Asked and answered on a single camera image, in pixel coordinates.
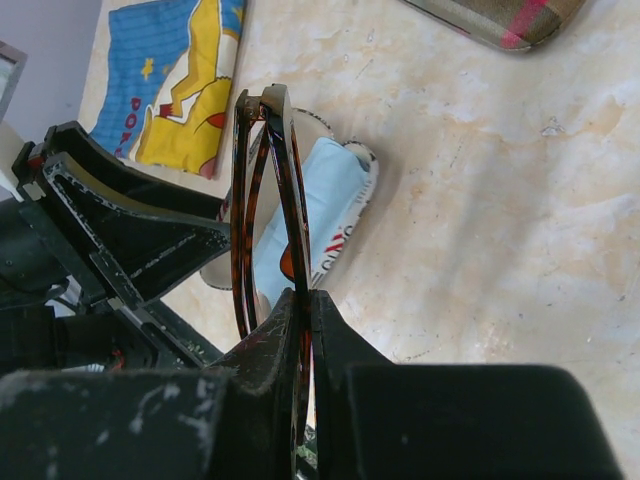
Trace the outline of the brown tortoise sunglasses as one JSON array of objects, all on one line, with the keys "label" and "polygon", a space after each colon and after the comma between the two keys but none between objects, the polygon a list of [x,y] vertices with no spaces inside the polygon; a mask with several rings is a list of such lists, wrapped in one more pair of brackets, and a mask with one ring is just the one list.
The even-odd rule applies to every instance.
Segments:
[{"label": "brown tortoise sunglasses", "polygon": [[236,101],[230,195],[231,285],[240,336],[253,334],[277,296],[289,294],[286,417],[299,446],[309,406],[311,247],[294,113],[283,84],[258,96],[243,91]]}]

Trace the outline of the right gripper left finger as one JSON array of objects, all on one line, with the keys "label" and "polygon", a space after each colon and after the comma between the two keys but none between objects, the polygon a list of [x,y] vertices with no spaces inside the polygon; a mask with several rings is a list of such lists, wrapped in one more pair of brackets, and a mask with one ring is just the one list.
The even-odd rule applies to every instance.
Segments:
[{"label": "right gripper left finger", "polygon": [[150,366],[1,371],[5,479],[291,479],[284,292],[212,365],[185,365],[143,309],[121,308]]}]

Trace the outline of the plaid glasses case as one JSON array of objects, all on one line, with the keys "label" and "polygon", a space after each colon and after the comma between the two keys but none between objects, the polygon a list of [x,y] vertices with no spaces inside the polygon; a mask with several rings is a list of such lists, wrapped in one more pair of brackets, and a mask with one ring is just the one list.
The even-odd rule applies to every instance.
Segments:
[{"label": "plaid glasses case", "polygon": [[558,35],[583,0],[414,0],[412,8],[505,52],[527,52]]}]

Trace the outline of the blue yellow cartoon pouch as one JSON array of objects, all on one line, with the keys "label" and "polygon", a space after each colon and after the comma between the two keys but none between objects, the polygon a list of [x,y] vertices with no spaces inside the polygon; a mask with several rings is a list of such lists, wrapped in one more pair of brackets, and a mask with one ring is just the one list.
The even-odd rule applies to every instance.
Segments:
[{"label": "blue yellow cartoon pouch", "polygon": [[119,159],[210,179],[243,1],[149,1],[110,12],[106,97],[92,138]]}]

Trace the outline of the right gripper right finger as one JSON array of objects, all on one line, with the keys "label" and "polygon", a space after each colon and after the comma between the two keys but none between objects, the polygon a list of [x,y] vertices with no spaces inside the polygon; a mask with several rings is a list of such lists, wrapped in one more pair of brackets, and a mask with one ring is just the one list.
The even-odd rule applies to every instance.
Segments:
[{"label": "right gripper right finger", "polygon": [[396,364],[311,297],[323,479],[618,479],[579,382],[530,364]]}]

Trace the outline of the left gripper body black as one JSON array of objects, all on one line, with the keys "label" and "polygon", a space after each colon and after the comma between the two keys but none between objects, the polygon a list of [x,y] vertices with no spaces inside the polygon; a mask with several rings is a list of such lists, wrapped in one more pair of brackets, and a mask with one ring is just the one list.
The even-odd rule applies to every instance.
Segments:
[{"label": "left gripper body black", "polygon": [[116,371],[150,366],[126,318],[62,299],[70,281],[20,212],[1,202],[1,371]]}]

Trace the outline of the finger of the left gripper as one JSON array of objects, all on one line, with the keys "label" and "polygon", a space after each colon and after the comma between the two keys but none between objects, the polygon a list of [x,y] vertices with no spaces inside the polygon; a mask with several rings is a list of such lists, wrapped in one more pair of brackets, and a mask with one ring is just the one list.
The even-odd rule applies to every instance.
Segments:
[{"label": "finger of the left gripper", "polygon": [[68,153],[17,162],[22,215],[82,287],[90,305],[146,305],[230,249],[230,228],[136,201],[93,178]]},{"label": "finger of the left gripper", "polygon": [[68,153],[93,178],[133,200],[194,216],[217,216],[223,206],[221,198],[124,165],[93,140],[77,121],[50,127],[44,143],[50,154]]}]

